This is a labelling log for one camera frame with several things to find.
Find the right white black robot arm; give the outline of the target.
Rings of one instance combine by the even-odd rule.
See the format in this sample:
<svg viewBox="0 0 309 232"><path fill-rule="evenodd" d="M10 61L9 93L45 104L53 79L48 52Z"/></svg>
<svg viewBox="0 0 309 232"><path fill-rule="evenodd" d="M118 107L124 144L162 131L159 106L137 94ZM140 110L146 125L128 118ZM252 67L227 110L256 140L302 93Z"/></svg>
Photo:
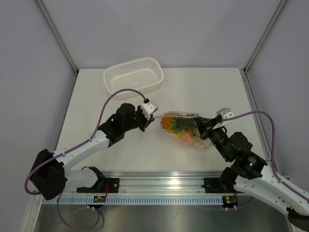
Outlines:
<svg viewBox="0 0 309 232"><path fill-rule="evenodd" d="M272 206L295 227L309 230L309 194L280 175L273 165L252 152L252 144L242 132L226 134L221 116L194 119L203 140L210 139L226 162L219 186L223 191L242 192Z"/></svg>

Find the clear zip top bag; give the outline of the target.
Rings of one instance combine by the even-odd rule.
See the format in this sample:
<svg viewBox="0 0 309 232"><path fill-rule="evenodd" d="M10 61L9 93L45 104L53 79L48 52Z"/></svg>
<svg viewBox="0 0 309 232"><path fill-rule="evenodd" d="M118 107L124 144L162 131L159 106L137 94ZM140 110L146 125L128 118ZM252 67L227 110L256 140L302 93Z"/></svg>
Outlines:
<svg viewBox="0 0 309 232"><path fill-rule="evenodd" d="M177 120L177 129L174 131L165 131L167 134L177 139L184 145L207 149L212 146L210 139L200 139L200 134L197 124L194 120L196 117L201 117L198 113L189 113L181 111L168 111L164 114L154 116L161 121L163 117L175 117Z"/></svg>

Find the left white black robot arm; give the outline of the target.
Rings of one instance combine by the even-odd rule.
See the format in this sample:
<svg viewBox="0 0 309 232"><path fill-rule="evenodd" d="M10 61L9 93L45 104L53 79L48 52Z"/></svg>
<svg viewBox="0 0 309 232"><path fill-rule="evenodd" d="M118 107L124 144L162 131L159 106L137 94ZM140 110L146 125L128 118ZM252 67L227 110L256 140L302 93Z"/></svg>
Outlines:
<svg viewBox="0 0 309 232"><path fill-rule="evenodd" d="M40 151L30 171L29 181L45 200L52 200L69 190L78 193L105 193L110 187L98 168L89 166L74 173L71 171L72 167L94 153L116 144L124 138L127 131L145 131L154 121L155 111L157 106L153 101L146 101L138 107L123 103L98 127L94 135L63 150Z"/></svg>

